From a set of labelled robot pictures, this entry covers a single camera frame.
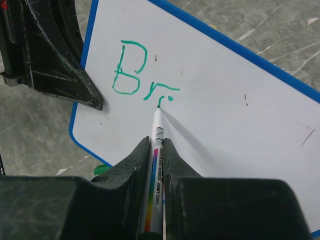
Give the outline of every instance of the gray floor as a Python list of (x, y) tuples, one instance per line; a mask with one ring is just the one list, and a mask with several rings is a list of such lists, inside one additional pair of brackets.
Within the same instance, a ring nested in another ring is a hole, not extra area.
[[(171, 2), (320, 90), (320, 0)], [(76, 0), (83, 37), (90, 4)], [(0, 80), (0, 152), (7, 175), (93, 176), (100, 162), (70, 139), (71, 109), (71, 102)]]

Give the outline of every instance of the blue whiteboard frame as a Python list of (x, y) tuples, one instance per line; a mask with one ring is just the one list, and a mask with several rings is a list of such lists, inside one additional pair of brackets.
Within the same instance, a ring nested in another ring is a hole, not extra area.
[[(173, 4), (165, 1), (165, 0), (146, 0), (154, 5), (158, 6), (159, 8), (163, 9), (164, 11), (170, 13), (171, 15), (177, 17), (181, 21), (185, 22), (186, 24), (194, 27), (195, 29), (199, 30), (203, 34), (207, 35), (208, 37), (212, 38), (213, 40), (217, 41), (218, 43), (224, 45), (228, 49), (232, 50), (233, 52), (239, 54), (240, 56), (244, 57), (251, 63), (257, 65), (258, 67), (262, 68), (263, 70), (267, 71), (271, 75), (275, 76), (276, 78), (280, 79), (281, 81), (285, 82), (286, 84), (290, 85), (294, 89), (298, 90), (302, 94), (308, 96), (309, 98), (313, 99), (314, 101), (320, 104), (320, 92), (316, 91), (312, 87), (306, 85), (302, 81), (298, 80), (294, 76), (290, 75), (289, 73), (283, 71), (279, 67), (273, 65), (272, 63), (268, 62), (267, 60), (263, 59), (262, 57), (256, 55), (254, 52), (250, 51), (249, 49), (245, 48), (244, 46), (240, 45), (239, 43), (231, 40), (227, 36), (223, 35), (222, 33), (214, 30), (204, 22), (196, 19), (195, 17), (191, 16), (190, 14), (184, 12), (180, 8), (174, 6)], [(94, 28), (94, 23), (96, 19), (96, 13), (98, 9), (99, 0), (92, 0), (90, 15), (84, 40), (84, 46), (82, 51), (82, 58), (81, 58), (81, 66), (83, 68), (86, 67), (87, 56), (92, 36), (92, 31)], [(101, 157), (81, 145), (73, 135), (73, 128), (75, 124), (75, 117), (77, 112), (78, 104), (76, 102), (73, 103), (70, 125), (69, 125), (69, 134), (72, 140), (78, 145), (80, 148), (84, 149), (86, 152), (90, 153), (92, 156), (106, 164), (107, 166), (112, 167), (108, 162), (103, 160)], [(312, 233), (312, 237), (316, 238), (320, 236), (320, 229)]]

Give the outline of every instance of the rainbow stripe label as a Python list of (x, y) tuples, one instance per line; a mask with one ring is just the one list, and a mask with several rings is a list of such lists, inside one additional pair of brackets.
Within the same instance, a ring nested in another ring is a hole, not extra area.
[(155, 193), (155, 182), (156, 182), (156, 171), (157, 171), (157, 160), (158, 160), (158, 148), (156, 148), (153, 152), (152, 173), (151, 173), (151, 179), (150, 179), (148, 204), (147, 204), (146, 218), (145, 218), (145, 225), (144, 225), (145, 232), (150, 232), (150, 229), (151, 229), (153, 200), (154, 200), (154, 193)]

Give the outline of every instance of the black plastic bracket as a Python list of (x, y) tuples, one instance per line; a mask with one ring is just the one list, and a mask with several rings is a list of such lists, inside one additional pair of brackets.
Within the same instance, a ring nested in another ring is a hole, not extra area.
[(103, 98), (80, 65), (74, 0), (10, 0), (0, 9), (4, 82), (102, 110)]

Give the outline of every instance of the white dry erase board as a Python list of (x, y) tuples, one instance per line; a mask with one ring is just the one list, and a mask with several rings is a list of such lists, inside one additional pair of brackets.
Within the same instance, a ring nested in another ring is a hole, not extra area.
[(82, 66), (105, 104), (74, 105), (81, 148), (114, 166), (164, 96), (165, 136), (192, 168), (286, 181), (320, 235), (319, 92), (163, 0), (93, 0)]

